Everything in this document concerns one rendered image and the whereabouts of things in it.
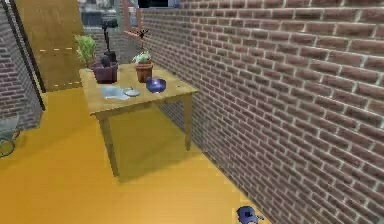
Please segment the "green leafy house plant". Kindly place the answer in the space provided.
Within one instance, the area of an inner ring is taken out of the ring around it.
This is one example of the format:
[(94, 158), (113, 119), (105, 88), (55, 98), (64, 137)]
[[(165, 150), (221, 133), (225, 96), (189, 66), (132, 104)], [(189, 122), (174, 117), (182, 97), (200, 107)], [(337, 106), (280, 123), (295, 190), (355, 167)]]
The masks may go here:
[(95, 61), (96, 42), (91, 36), (76, 35), (77, 56), (86, 68), (91, 68)]

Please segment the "pale blue cloth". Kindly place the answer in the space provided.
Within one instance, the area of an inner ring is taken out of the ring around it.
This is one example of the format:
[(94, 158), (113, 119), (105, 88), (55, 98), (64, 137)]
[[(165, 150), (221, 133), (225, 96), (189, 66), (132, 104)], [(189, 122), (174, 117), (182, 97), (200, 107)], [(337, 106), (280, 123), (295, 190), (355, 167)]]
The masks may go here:
[(105, 86), (101, 88), (101, 93), (105, 99), (119, 99), (126, 100), (129, 99), (124, 93), (124, 90), (120, 87), (116, 86)]

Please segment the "dark purple pot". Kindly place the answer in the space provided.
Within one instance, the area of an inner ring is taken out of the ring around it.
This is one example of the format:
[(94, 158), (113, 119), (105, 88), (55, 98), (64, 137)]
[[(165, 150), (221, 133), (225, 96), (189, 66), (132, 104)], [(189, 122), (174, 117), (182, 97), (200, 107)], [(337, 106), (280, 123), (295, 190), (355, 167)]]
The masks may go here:
[(112, 62), (108, 56), (102, 56), (91, 68), (98, 84), (115, 83), (117, 81), (117, 69), (118, 64)]

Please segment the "wooden table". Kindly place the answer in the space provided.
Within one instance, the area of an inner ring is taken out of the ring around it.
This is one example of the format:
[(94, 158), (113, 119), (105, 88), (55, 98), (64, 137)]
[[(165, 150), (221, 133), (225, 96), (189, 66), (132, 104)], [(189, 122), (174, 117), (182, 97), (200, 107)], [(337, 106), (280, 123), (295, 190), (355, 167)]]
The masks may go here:
[(117, 73), (117, 82), (114, 83), (114, 86), (132, 87), (137, 89), (140, 95), (126, 100), (119, 100), (106, 99), (101, 91), (105, 84), (98, 84), (95, 75), (91, 71), (86, 69), (79, 70), (88, 111), (91, 116), (96, 117), (99, 123), (114, 176), (119, 175), (119, 170), (109, 122), (113, 116), (180, 101), (183, 103), (184, 108), (185, 149), (189, 151), (191, 148), (192, 100), (193, 95), (198, 90), (159, 65), (154, 66), (154, 74), (166, 81), (166, 89), (163, 92), (151, 93), (144, 83), (139, 83), (134, 64), (120, 65)]

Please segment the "blue cap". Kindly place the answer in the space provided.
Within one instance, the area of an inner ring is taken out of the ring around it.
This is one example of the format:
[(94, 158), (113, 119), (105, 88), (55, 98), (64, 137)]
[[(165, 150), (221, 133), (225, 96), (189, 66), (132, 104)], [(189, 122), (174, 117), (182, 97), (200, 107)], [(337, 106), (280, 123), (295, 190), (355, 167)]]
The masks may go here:
[(251, 206), (241, 206), (236, 213), (240, 224), (258, 224), (260, 220), (264, 220), (264, 217), (257, 215)]

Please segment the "blue bowl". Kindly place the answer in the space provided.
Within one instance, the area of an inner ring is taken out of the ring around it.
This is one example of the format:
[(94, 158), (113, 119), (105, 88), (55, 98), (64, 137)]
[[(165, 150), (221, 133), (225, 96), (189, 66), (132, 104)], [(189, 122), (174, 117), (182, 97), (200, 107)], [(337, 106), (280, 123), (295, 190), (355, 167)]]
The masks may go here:
[(146, 81), (146, 88), (151, 93), (161, 93), (166, 89), (166, 81), (161, 78), (151, 78)]

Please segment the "terracotta pot with plant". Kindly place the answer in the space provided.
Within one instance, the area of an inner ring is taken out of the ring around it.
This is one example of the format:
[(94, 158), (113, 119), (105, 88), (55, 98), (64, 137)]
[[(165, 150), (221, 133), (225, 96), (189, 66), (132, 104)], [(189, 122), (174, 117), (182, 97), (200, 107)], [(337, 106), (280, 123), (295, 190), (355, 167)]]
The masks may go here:
[(152, 77), (152, 56), (148, 51), (136, 55), (132, 61), (135, 63), (137, 78), (140, 83), (145, 83), (148, 78)]

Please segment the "wooden room door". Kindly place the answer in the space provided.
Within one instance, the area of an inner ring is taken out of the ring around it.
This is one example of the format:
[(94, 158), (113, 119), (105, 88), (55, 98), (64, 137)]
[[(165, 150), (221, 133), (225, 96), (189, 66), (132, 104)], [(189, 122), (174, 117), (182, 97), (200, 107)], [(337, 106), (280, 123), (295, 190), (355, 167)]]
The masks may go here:
[(45, 89), (81, 86), (76, 35), (84, 32), (77, 0), (15, 0)]

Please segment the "red framed window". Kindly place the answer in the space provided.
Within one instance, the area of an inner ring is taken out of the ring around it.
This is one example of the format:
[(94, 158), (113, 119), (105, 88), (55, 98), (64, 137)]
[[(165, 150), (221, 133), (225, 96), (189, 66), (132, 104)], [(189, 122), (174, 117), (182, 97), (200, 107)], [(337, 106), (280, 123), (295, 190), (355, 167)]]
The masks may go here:
[(142, 23), (142, 10), (139, 0), (120, 0), (123, 17), (123, 33), (134, 39), (142, 41), (146, 35)]

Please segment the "black desk lamp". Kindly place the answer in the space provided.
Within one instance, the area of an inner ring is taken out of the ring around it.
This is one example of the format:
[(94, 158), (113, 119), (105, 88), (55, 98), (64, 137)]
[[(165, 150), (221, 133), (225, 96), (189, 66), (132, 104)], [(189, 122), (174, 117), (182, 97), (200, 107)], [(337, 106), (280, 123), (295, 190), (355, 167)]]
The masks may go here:
[(107, 50), (104, 52), (104, 54), (109, 57), (111, 62), (114, 62), (114, 63), (117, 62), (117, 57), (116, 57), (116, 53), (110, 49), (110, 37), (109, 37), (108, 29), (109, 28), (117, 28), (117, 27), (118, 27), (118, 22), (116, 19), (105, 20), (102, 22), (104, 40), (105, 40), (106, 48), (107, 48)]

